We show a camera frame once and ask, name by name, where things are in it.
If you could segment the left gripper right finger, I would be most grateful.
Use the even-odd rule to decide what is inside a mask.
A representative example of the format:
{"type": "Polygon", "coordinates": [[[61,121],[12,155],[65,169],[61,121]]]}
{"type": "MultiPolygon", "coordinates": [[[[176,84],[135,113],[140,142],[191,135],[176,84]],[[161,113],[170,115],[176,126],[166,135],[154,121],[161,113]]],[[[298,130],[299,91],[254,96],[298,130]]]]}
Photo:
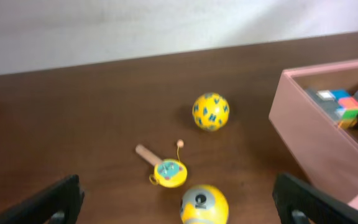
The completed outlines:
{"type": "Polygon", "coordinates": [[[277,175],[272,197],[282,224],[358,224],[358,210],[288,173],[277,175]]]}

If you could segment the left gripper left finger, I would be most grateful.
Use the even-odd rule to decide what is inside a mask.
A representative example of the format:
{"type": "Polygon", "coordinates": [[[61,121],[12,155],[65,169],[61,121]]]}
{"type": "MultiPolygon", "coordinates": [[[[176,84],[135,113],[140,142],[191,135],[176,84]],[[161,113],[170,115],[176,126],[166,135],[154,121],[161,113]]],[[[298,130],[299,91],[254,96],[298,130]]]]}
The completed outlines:
{"type": "Polygon", "coordinates": [[[78,175],[69,175],[0,213],[0,224],[75,224],[85,192],[78,175]]]}

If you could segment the yellow one-eyed ball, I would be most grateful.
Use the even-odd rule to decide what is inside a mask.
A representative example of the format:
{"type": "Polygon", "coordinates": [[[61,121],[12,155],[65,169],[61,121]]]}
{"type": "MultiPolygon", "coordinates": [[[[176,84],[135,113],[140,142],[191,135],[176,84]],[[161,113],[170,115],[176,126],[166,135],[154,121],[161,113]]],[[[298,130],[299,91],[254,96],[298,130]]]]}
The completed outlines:
{"type": "Polygon", "coordinates": [[[212,185],[195,185],[181,198],[182,223],[226,224],[229,204],[224,194],[212,185]]]}

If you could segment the multicolour puzzle cube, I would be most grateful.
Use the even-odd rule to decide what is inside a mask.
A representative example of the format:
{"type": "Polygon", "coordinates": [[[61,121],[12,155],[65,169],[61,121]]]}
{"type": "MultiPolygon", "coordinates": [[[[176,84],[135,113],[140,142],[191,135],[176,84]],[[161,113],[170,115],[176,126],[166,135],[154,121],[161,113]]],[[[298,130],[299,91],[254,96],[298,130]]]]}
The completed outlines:
{"type": "Polygon", "coordinates": [[[316,101],[334,120],[352,120],[358,115],[358,101],[346,90],[319,90],[316,101]]]}

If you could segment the yellow wooden rattle drum toy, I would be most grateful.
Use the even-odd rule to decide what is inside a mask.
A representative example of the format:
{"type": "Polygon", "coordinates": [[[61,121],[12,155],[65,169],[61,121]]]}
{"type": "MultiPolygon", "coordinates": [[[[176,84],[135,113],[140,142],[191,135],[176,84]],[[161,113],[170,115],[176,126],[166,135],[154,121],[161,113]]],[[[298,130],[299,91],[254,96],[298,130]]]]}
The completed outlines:
{"type": "Polygon", "coordinates": [[[188,171],[179,155],[180,149],[183,147],[184,141],[179,139],[177,141],[177,159],[161,159],[141,144],[135,147],[135,152],[154,167],[154,173],[149,175],[152,184],[176,188],[185,183],[188,171]]]}

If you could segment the yellow ball with blue letters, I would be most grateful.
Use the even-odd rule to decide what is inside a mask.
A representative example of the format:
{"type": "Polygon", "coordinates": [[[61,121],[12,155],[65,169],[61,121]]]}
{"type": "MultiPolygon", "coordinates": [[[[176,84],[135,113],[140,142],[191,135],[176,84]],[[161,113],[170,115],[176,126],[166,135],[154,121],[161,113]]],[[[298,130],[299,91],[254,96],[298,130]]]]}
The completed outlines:
{"type": "Polygon", "coordinates": [[[196,125],[206,131],[217,131],[229,119],[230,107],[227,100],[217,93],[205,93],[196,99],[192,109],[196,125]]]}

